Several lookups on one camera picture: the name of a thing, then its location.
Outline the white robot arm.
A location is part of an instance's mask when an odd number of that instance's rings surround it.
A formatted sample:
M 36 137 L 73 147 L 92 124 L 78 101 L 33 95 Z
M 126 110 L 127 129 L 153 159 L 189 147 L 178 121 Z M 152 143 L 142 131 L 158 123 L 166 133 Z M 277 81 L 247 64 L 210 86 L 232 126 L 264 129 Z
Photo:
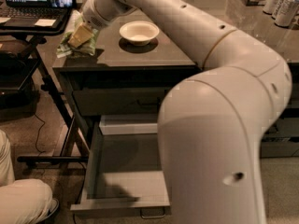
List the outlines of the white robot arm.
M 264 43 L 181 0 L 87 0 L 82 16 L 102 29 L 136 8 L 203 70 L 179 82 L 159 111 L 173 224 L 266 224 L 260 143 L 290 100 L 289 66 Z

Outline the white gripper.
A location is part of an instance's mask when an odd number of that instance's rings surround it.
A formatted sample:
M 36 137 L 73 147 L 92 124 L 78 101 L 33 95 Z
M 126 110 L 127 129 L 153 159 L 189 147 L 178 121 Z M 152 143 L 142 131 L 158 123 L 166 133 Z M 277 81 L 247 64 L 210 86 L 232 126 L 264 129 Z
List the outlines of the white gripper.
M 94 29 L 101 30 L 109 26 L 109 22 L 96 11 L 93 0 L 86 1 L 81 13 L 83 20 Z M 78 48 L 93 37 L 93 30 L 85 22 L 75 29 L 68 40 L 68 44 L 74 48 Z

